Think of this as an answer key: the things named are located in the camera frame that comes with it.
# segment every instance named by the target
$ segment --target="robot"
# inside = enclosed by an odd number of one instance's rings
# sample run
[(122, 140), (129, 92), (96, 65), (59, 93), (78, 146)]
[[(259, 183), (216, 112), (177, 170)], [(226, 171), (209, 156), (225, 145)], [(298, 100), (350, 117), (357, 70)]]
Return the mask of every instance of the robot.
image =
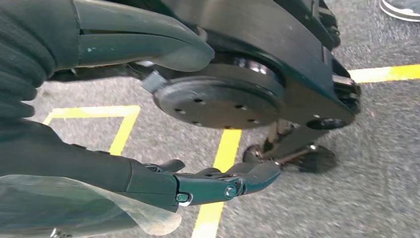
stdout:
[[(360, 112), (360, 87), (331, 53), (340, 32), (323, 0), (4, 0), (0, 12), (8, 56), (0, 177), (65, 177), (175, 212), (260, 191), (285, 166), (332, 169), (334, 153), (314, 141)], [(22, 119), (34, 112), (21, 101), (43, 81), (104, 76), (138, 78), (158, 108), (185, 123), (270, 126), (269, 135), (224, 173), (181, 174), (182, 161), (88, 151)], [(133, 226), (118, 224), (107, 226)]]

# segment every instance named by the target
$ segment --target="bolt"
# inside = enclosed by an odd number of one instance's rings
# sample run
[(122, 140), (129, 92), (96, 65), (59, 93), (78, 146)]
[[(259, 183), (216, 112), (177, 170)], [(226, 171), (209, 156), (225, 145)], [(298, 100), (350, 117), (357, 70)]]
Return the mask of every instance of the bolt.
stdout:
[(236, 196), (236, 188), (232, 186), (228, 186), (225, 191), (224, 195), (226, 199), (232, 199)]
[(178, 202), (186, 202), (186, 201), (188, 201), (188, 194), (179, 193), (179, 194), (176, 195), (176, 200)]

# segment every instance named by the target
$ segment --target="yellow floor line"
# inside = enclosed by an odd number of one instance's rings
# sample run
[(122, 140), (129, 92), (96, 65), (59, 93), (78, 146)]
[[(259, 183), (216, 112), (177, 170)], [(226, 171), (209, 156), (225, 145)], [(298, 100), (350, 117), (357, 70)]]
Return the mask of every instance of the yellow floor line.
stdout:
[[(241, 130), (225, 130), (223, 132), (213, 167), (225, 172), (233, 166), (241, 134)], [(202, 205), (191, 237), (215, 238), (223, 206), (224, 202)]]
[(124, 146), (130, 137), (130, 132), (136, 123), (139, 112), (140, 110), (135, 111), (132, 114), (125, 116), (122, 120), (117, 135), (115, 135), (114, 141), (112, 142), (112, 145), (109, 149), (109, 152), (112, 155), (121, 155), (122, 150), (124, 149)]
[(57, 108), (54, 109), (44, 120), (48, 125), (53, 119), (64, 118), (110, 118), (124, 117), (114, 141), (109, 149), (113, 155), (121, 155), (122, 150), (130, 136), (130, 132), (140, 113), (140, 107), (111, 106), (111, 107), (86, 107), (86, 108)]
[(420, 64), (382, 68), (364, 68), (350, 70), (349, 72), (352, 79), (357, 83), (420, 79)]

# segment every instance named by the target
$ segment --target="white shoe sole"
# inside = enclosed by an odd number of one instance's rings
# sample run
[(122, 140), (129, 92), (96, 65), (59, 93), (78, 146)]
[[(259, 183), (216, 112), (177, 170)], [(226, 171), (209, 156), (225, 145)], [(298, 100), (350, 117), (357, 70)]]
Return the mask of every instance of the white shoe sole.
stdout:
[(398, 9), (385, 0), (380, 0), (379, 6), (386, 14), (404, 21), (420, 22), (420, 14), (409, 12), (406, 9)]

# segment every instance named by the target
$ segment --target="black wheel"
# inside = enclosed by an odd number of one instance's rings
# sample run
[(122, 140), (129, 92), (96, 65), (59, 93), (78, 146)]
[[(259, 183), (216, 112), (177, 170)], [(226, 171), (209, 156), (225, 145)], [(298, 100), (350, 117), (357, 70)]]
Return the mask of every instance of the black wheel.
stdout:
[(243, 156), (242, 156), (242, 162), (245, 163), (261, 163), (260, 161), (260, 154), (261, 154), (261, 146), (259, 145), (251, 145), (250, 147), (245, 150)]
[(293, 164), (298, 166), (300, 172), (320, 174), (336, 167), (337, 160), (334, 152), (318, 146), (316, 151), (301, 156)]
[(338, 47), (341, 44), (340, 32), (338, 31), (337, 27), (331, 26), (327, 28), (330, 36), (334, 41), (334, 47)]

